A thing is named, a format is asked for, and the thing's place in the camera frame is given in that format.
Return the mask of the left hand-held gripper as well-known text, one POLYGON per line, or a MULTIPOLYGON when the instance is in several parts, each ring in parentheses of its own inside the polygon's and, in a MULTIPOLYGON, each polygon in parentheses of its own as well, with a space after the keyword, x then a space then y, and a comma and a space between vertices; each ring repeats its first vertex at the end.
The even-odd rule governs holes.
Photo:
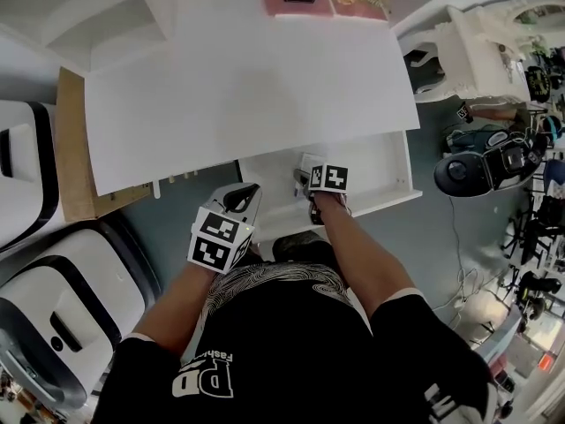
POLYGON ((255 183, 216 189, 192 224, 187 260, 223 275, 234 269, 252 242, 261 197, 255 183))

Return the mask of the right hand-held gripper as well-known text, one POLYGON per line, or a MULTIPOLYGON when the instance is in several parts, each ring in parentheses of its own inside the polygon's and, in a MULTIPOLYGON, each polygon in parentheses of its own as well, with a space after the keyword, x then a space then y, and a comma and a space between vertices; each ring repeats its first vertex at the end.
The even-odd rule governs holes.
POLYGON ((309 171, 295 169, 293 176, 302 187, 303 195, 311 199, 317 192, 347 194, 349 170, 329 163, 314 165, 309 171))

